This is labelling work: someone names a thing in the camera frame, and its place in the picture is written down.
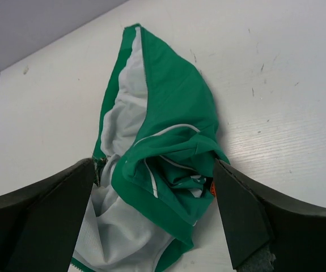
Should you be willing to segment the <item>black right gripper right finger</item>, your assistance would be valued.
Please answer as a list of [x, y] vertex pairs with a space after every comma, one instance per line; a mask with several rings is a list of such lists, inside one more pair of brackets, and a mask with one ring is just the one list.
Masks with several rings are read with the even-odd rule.
[[326, 208], [300, 201], [222, 160], [213, 181], [232, 268], [326, 271]]

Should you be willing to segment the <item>green kids varsity jacket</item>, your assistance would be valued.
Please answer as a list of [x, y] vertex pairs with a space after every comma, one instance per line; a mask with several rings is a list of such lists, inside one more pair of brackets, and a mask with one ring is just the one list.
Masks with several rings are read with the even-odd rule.
[[226, 160], [218, 127], [196, 67], [140, 24], [126, 27], [71, 263], [81, 271], [164, 271], [191, 250], [214, 198], [214, 163]]

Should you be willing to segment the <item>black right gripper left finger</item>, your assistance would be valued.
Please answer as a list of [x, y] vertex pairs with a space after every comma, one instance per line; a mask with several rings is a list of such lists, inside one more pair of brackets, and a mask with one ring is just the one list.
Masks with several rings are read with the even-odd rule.
[[0, 196], [0, 271], [68, 271], [95, 179], [83, 159]]

